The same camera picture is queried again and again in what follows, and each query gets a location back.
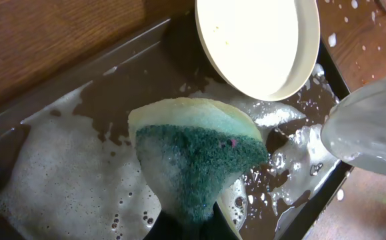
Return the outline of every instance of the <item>wooden table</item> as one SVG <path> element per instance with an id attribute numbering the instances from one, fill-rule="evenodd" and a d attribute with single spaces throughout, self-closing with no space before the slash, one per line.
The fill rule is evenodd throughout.
<path id="1" fill-rule="evenodd" d="M 386 76 L 386 13 L 317 0 L 321 36 L 350 90 Z M 0 0 L 0 104 L 193 0 Z M 308 239 L 386 239 L 386 177 L 355 169 Z"/>

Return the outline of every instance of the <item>green scouring pad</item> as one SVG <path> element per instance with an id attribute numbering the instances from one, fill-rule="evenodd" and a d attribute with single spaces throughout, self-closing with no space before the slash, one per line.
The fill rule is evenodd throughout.
<path id="1" fill-rule="evenodd" d="M 174 239 L 227 239 L 221 233 L 229 231 L 227 223 L 215 223 L 221 219 L 214 208 L 218 195 L 250 167 L 267 161 L 252 120 L 219 101 L 165 99 L 131 112 L 129 136 L 161 204 L 153 228 L 164 215 L 181 228 Z"/>

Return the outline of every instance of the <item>table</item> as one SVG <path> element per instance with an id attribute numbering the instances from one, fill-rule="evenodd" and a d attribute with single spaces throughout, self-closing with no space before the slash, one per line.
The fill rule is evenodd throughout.
<path id="1" fill-rule="evenodd" d="M 321 36 L 350 90 L 386 76 L 386 13 L 317 0 Z M 0 104 L 194 0 L 0 0 Z M 386 239 L 386 177 L 355 169 L 307 239 Z"/>

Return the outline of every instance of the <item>baking tray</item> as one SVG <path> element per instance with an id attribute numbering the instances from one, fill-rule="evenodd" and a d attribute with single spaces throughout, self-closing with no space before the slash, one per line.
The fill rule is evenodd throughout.
<path id="1" fill-rule="evenodd" d="M 156 62 L 160 61 L 160 59 L 154 58 L 155 55 L 150 53 L 154 51 L 156 47 L 158 47 L 160 53 L 163 53 L 165 57 L 169 59 L 167 63 L 159 65 L 160 63 Z M 135 64 L 136 61 L 138 61 L 138 63 L 145 62 L 149 68 L 142 68 L 140 64 Z M 349 94 L 348 88 L 322 43 L 317 62 L 323 66 L 326 80 L 329 82 L 335 95 L 341 99 L 347 96 Z M 146 31 L 136 33 L 131 38 L 120 41 L 96 57 L 87 60 L 66 73 L 62 73 L 46 81 L 44 84 L 24 94 L 20 98 L 0 107 L 0 190 L 4 188 L 9 181 L 11 176 L 10 172 L 16 162 L 17 154 L 20 152 L 22 144 L 28 136 L 29 127 L 26 124 L 20 125 L 20 122 L 32 116 L 34 113 L 46 109 L 46 107 L 55 100 L 60 99 L 65 94 L 82 85 L 91 81 L 100 81 L 97 79 L 110 76 L 116 71 L 138 71 L 139 68 L 143 71 L 144 77 L 150 77 L 150 75 L 162 70 L 171 72 L 169 77 L 181 78 L 187 83 L 194 83 L 191 84 L 191 87 L 188 85 L 188 89 L 187 86 L 182 85 L 181 88 L 183 88 L 183 91 L 181 91 L 181 93 L 167 93 L 167 95 L 175 94 L 175 97 L 188 95 L 189 92 L 205 91 L 205 86 L 208 84 L 206 82 L 207 79 L 214 79 L 216 82 L 223 84 L 220 76 L 214 71 L 201 48 L 193 14 L 190 13 L 185 16 L 166 19 Z M 122 81 L 126 83 L 125 87 L 127 88 L 138 89 L 151 87 L 158 89 L 161 87 L 162 92 L 166 91 L 163 88 L 172 89 L 172 87 L 160 86 L 160 81 L 164 81 L 162 79 L 168 77 L 165 74 L 156 73 L 153 75 L 151 85 L 135 83 L 134 79 L 129 79 L 129 74 L 126 74 L 126 76 L 127 78 L 122 79 Z M 100 94 L 114 95 L 114 93 L 107 93 L 105 91 Z M 92 94 L 89 96 L 89 99 L 93 99 L 94 97 L 96 96 Z M 137 99 L 138 101 L 131 107 L 136 108 L 148 104 L 150 101 L 159 100 L 159 97 L 154 99 L 153 97 L 150 98 L 151 99 L 146 99 L 143 102 Z M 77 108 L 74 114 L 93 118 L 94 129 L 98 132 L 97 137 L 100 140 L 112 141 L 116 145 L 126 144 L 126 141 L 123 143 L 123 140 L 119 139 L 119 136 L 124 134 L 125 131 L 122 127 L 115 128 L 114 132 L 108 136 L 105 135 L 105 133 L 108 132 L 105 126 L 106 121 L 108 121 L 107 118 L 111 118 L 107 113 L 114 111 L 114 109 L 108 109 L 108 111 L 106 111 L 103 106 L 105 106 L 105 104 L 97 107 L 98 110 L 95 111 L 96 114 L 94 116 L 88 116 L 88 112 L 82 111 L 81 107 Z M 56 117 L 61 114 L 61 112 L 56 109 L 48 110 L 51 115 Z M 318 118 L 322 121 L 324 115 L 318 116 Z M 296 122 L 293 125 L 301 126 L 306 124 L 305 122 Z M 349 165 L 344 163 L 338 164 L 321 190 L 306 204 L 297 207 L 299 213 L 297 215 L 295 214 L 296 217 L 287 218 L 284 220 L 284 227 L 276 229 L 274 234 L 275 238 L 302 239 L 316 221 L 319 214 L 324 210 L 325 206 L 330 202 L 334 193 L 336 193 L 336 190 L 344 181 L 346 173 L 350 170 Z M 0 215 L 0 239 L 9 238 L 23 239 L 17 230 Z"/>

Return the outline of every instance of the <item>wet surface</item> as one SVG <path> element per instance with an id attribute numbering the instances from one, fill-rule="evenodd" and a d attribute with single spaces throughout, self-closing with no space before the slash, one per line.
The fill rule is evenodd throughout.
<path id="1" fill-rule="evenodd" d="M 147 234 L 160 205 L 127 138 L 133 109 L 165 98 L 217 99 L 251 116 L 273 154 L 303 126 L 323 123 L 336 102 L 322 69 L 282 103 L 246 97 L 208 63 L 194 21 L 173 22 L 167 32 L 164 41 L 47 108 L 59 114 L 44 109 L 23 121 L 32 129 L 0 192 L 0 214 L 26 239 L 116 239 L 121 234 L 121 239 L 142 239 Z M 325 166 L 316 176 L 327 173 Z M 314 194 L 313 186 L 301 186 L 292 202 L 275 202 L 271 192 L 292 174 L 276 169 L 274 162 L 256 166 L 223 194 L 244 239 L 277 237 L 298 213 L 296 207 Z"/>

